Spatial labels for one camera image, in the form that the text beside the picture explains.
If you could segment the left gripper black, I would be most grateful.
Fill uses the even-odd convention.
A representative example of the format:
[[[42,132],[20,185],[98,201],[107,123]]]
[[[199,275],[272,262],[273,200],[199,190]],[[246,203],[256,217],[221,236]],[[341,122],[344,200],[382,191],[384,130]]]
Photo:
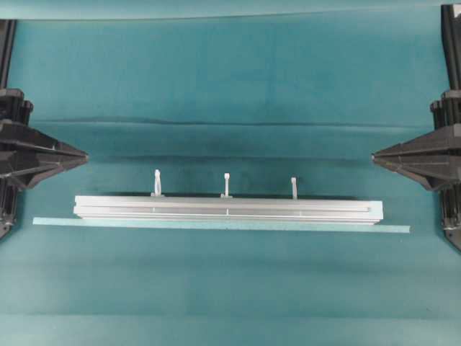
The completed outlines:
[[[24,98],[21,89],[1,89],[1,143],[48,154],[62,154],[50,159],[13,163],[1,162],[1,178],[20,190],[32,189],[57,174],[86,164],[88,154],[67,143],[29,127],[33,104]]]

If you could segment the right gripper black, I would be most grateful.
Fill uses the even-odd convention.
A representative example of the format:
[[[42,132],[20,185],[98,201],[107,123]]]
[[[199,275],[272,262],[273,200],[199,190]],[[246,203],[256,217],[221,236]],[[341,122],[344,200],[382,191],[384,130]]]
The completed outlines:
[[[428,191],[440,191],[460,183],[460,157],[428,155],[460,149],[460,90],[445,91],[440,100],[431,103],[430,110],[434,125],[444,127],[377,151],[372,160]]]

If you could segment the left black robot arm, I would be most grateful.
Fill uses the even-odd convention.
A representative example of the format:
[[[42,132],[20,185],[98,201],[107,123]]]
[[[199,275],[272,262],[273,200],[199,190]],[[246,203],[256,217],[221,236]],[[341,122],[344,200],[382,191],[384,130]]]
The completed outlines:
[[[1,178],[20,190],[32,189],[61,172],[79,167],[89,155],[29,126],[33,104],[6,83],[16,21],[1,21]]]

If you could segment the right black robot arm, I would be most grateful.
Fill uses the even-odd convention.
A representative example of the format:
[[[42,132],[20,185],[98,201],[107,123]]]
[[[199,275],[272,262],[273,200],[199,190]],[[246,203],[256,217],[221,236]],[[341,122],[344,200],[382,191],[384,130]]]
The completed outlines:
[[[372,155],[373,162],[440,191],[460,183],[460,5],[441,6],[441,32],[450,89],[430,105],[434,130]]]

